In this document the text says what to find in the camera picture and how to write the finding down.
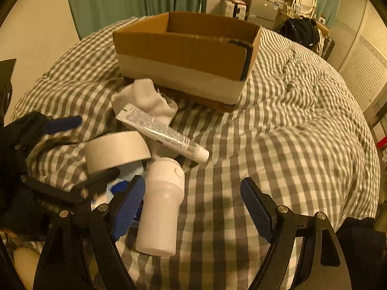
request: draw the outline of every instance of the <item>cardboard box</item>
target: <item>cardboard box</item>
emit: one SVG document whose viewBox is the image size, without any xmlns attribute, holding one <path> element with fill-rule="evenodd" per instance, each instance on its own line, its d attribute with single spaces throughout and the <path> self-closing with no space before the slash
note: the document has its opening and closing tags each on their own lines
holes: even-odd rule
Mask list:
<svg viewBox="0 0 387 290">
<path fill-rule="evenodd" d="M 205 13 L 169 12 L 113 32 L 124 77 L 150 78 L 197 102 L 235 105 L 257 57 L 254 23 Z"/>
</svg>

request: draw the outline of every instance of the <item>bed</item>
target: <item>bed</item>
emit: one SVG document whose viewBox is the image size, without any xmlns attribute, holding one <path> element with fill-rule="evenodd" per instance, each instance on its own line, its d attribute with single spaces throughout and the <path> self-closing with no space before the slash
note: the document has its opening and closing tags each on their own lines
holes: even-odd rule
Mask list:
<svg viewBox="0 0 387 290">
<path fill-rule="evenodd" d="M 88 177 L 84 142 L 124 130 L 110 105 L 127 82 L 117 64 L 108 26 L 75 44 L 18 102 L 13 120 L 38 110 L 53 117 L 80 115 L 82 125 L 36 159 L 30 174 L 69 190 Z M 139 289 L 247 289 L 268 250 L 240 197 L 250 176 L 277 204 L 295 213 L 327 214 L 335 230 L 346 217 L 374 217 L 380 166 L 361 109 L 340 75 L 299 44 L 264 29 L 260 51 L 235 111 L 216 113 L 178 101 L 171 126 L 210 151 L 207 163 L 177 160 L 185 171 L 177 254 L 150 257 L 135 250 L 136 230 L 117 248 Z M 296 240 L 284 289 L 290 287 L 301 241 Z M 101 282 L 95 277 L 96 284 Z"/>
</svg>

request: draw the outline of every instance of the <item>tape roll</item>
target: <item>tape roll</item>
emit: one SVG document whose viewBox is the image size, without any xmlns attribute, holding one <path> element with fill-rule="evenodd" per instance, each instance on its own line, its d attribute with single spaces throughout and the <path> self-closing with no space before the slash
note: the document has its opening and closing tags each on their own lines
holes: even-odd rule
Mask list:
<svg viewBox="0 0 387 290">
<path fill-rule="evenodd" d="M 90 174 L 150 158 L 144 138 L 135 130 L 95 138 L 86 143 L 84 150 Z"/>
</svg>

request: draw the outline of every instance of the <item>white toothpaste tube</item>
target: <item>white toothpaste tube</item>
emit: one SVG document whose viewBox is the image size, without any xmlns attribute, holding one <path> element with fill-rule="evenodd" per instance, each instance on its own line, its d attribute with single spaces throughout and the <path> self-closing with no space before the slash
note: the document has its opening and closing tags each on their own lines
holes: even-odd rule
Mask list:
<svg viewBox="0 0 387 290">
<path fill-rule="evenodd" d="M 164 146 L 175 150 L 188 159 L 197 163 L 203 163 L 208 160 L 209 152 L 207 149 L 131 103 L 127 104 L 116 118 L 126 126 L 130 126 L 145 136 L 159 141 Z"/>
</svg>

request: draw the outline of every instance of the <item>crumpled white fabric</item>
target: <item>crumpled white fabric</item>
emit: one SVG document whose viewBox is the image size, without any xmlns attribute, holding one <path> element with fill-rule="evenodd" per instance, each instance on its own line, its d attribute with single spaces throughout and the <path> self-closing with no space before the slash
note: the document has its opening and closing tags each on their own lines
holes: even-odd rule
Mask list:
<svg viewBox="0 0 387 290">
<path fill-rule="evenodd" d="M 112 107 L 117 115 L 128 103 L 140 108 L 152 117 L 169 125 L 177 113 L 177 103 L 169 97 L 162 95 L 154 88 L 153 81 L 149 78 L 135 80 L 119 93 L 112 96 Z M 158 141 L 144 136 L 152 158 L 175 158 L 178 153 L 163 146 Z"/>
</svg>

